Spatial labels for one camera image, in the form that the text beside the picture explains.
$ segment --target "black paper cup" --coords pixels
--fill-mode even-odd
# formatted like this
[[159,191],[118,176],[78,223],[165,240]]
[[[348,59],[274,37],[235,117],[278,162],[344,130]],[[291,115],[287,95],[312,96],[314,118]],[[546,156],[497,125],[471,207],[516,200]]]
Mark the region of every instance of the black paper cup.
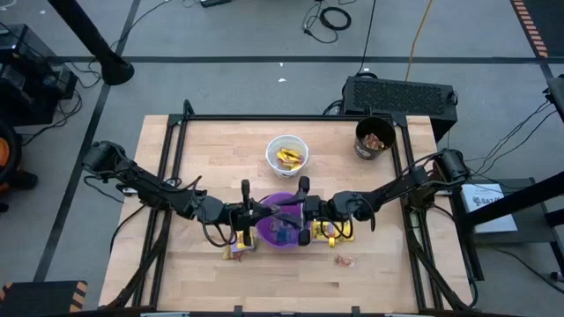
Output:
[[[383,150],[374,150],[362,143],[364,136],[374,133],[385,145]],[[396,142],[396,131],[394,127],[382,118],[368,117],[362,119],[356,126],[356,138],[354,140],[354,151],[363,159],[376,159],[384,151],[388,150]]]

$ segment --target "white paper cup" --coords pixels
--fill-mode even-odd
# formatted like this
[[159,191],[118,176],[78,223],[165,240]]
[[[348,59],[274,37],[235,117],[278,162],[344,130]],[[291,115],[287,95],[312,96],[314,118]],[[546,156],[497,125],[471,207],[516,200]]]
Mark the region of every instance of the white paper cup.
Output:
[[[278,156],[276,155],[280,148],[285,148],[288,150],[297,151],[301,156],[303,156],[303,163],[299,168],[294,169],[293,171],[287,171],[278,168]],[[308,156],[309,156],[309,149],[308,146],[301,141],[301,139],[297,136],[291,135],[283,135],[278,136],[274,140],[272,140],[268,146],[266,147],[266,160],[268,164],[274,170],[276,175],[282,178],[290,178],[297,174],[302,167],[308,163]]]

